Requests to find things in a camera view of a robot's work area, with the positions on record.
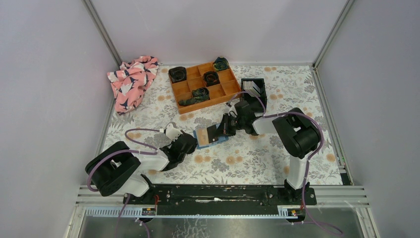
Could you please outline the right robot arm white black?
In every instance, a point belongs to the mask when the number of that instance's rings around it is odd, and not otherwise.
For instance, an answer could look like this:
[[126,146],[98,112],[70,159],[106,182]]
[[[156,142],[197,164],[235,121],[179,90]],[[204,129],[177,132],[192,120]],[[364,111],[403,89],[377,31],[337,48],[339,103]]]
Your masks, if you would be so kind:
[[284,198],[290,204],[297,204],[304,197],[302,188],[307,184],[308,160],[320,150],[324,143],[322,129],[299,108],[269,116],[256,116],[246,101],[226,103],[229,112],[223,115],[219,125],[221,134],[234,136],[244,130],[257,136],[276,133],[290,155],[289,175],[285,181]]

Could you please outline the blue leather card holder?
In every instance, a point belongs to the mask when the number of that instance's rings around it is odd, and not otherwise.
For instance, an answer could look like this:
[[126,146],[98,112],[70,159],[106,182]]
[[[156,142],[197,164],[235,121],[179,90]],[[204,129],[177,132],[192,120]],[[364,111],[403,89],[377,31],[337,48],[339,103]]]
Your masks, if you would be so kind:
[[217,134],[220,124],[215,124],[207,128],[197,128],[193,131],[193,136],[197,139],[197,149],[204,149],[228,141],[228,136]]

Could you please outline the wooden compartment tray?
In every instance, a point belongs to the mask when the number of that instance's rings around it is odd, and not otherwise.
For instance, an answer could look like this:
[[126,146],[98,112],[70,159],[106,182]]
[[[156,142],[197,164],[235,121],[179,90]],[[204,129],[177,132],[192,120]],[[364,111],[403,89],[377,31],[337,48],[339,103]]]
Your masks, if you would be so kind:
[[[235,98],[235,94],[241,91],[241,87],[231,67],[229,67],[227,70],[217,72],[220,81],[219,84],[207,87],[203,81],[203,75],[208,71],[215,71],[212,63],[213,62],[206,62],[200,65],[185,67],[187,69],[186,81],[172,84],[169,79],[180,114],[186,114],[216,104],[227,102],[231,98]],[[205,87],[209,90],[210,100],[190,106],[180,106],[178,104],[180,100],[192,98],[192,91],[202,87]]]

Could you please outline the black VIP credit card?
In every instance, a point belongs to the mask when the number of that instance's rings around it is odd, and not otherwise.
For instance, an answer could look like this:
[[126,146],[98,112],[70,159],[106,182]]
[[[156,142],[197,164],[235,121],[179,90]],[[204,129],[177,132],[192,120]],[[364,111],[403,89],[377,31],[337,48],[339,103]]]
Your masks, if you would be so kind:
[[215,143],[224,136],[223,129],[219,127],[220,124],[215,124],[207,128],[210,143]]

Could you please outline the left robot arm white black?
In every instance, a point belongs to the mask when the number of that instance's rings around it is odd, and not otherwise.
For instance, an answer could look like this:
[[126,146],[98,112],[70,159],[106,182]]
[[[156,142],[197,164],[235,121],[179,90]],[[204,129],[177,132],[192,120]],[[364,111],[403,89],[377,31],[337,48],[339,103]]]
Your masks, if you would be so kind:
[[132,150],[118,141],[91,160],[85,167],[87,187],[106,197],[116,192],[134,195],[139,202],[152,201],[152,183],[142,171],[169,171],[192,154],[198,145],[195,137],[183,131],[170,144],[151,151]]

